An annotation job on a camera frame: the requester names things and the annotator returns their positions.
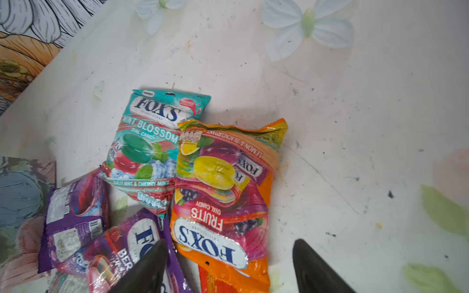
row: teal candy bag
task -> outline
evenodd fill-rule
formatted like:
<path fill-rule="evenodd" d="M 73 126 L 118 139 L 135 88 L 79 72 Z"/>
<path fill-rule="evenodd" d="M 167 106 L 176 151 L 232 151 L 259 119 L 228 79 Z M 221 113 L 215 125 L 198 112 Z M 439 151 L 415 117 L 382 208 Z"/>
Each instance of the teal candy bag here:
<path fill-rule="evenodd" d="M 134 90 L 101 176 L 155 215 L 166 214 L 174 191 L 181 131 L 199 119 L 210 96 L 167 90 Z"/>

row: white table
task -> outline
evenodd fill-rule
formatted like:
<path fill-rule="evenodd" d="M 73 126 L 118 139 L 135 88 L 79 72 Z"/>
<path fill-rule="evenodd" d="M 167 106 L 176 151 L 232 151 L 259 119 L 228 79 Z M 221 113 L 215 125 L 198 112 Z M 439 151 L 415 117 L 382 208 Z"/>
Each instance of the white table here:
<path fill-rule="evenodd" d="M 166 11 L 155 37 L 134 4 L 108 1 L 13 103 L 1 155 L 56 159 L 60 185 L 106 158 L 132 89 L 209 94 L 205 122 L 289 124 L 270 209 L 272 292 L 297 290 L 297 238 L 358 293 L 417 292 L 408 263 L 469 291 L 468 241 L 436 225 L 420 194 L 435 161 L 469 146 L 469 2 L 361 0 L 352 48 L 309 38 L 279 62 L 266 55 L 274 30 L 258 0 L 192 0 Z M 129 202 L 127 215 L 140 208 Z"/>

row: berries candy bag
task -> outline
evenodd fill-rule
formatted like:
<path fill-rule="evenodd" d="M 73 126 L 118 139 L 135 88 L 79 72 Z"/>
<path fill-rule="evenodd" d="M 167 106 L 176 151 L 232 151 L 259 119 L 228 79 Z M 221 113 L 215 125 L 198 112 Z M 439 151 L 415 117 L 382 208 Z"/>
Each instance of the berries candy bag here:
<path fill-rule="evenodd" d="M 155 215 L 167 212 L 174 191 L 177 123 L 200 118 L 210 96 L 134 90 L 106 161 L 103 178 Z"/>
<path fill-rule="evenodd" d="M 259 130 L 197 120 L 179 127 L 176 248 L 240 293 L 269 292 L 268 207 L 285 120 Z"/>
<path fill-rule="evenodd" d="M 86 278 L 90 293 L 106 293 L 159 240 L 159 235 L 169 234 L 169 231 L 166 233 L 160 229 L 162 225 L 160 218 L 147 209 L 141 209 L 77 250 L 56 268 Z M 168 249 L 169 263 L 163 278 L 165 292 L 191 293 L 172 243 Z"/>
<path fill-rule="evenodd" d="M 109 228 L 109 185 L 95 170 L 51 192 L 39 272 L 52 269 Z"/>

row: purple candy bag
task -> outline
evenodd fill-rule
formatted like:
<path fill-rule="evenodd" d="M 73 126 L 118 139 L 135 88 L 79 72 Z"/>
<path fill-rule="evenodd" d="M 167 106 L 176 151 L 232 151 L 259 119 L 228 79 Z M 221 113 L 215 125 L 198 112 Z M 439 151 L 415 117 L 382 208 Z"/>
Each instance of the purple candy bag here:
<path fill-rule="evenodd" d="M 169 229 L 169 216 L 170 214 L 168 214 L 164 220 L 158 218 L 159 237 L 160 239 L 163 238 L 165 240 L 166 246 L 168 247 L 168 261 L 166 262 L 166 270 L 163 277 L 163 284 L 161 285 L 161 292 L 192 293 L 176 257 L 176 251 L 173 246 L 173 239 L 171 238 L 171 231 Z"/>
<path fill-rule="evenodd" d="M 39 272 L 65 261 L 109 227 L 109 185 L 99 170 L 51 192 L 39 252 Z"/>
<path fill-rule="evenodd" d="M 141 209 L 77 250 L 56 268 L 86 278 L 90 293 L 106 293 L 160 239 L 159 235 L 164 237 L 167 234 L 165 241 L 167 245 L 169 241 L 170 246 L 166 272 L 171 285 L 166 277 L 162 292 L 191 293 L 173 249 L 169 225 L 163 224 L 165 228 L 161 231 L 162 223 L 153 213 Z"/>

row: black object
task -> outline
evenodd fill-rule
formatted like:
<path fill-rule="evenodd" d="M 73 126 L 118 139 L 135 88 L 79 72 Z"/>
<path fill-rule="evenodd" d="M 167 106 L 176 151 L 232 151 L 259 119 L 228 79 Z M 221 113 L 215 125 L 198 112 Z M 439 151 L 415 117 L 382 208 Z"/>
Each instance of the black object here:
<path fill-rule="evenodd" d="M 300 293 L 355 293 L 303 239 L 293 246 L 293 266 Z"/>
<path fill-rule="evenodd" d="M 108 293 L 160 293 L 167 258 L 166 243 L 160 239 Z"/>

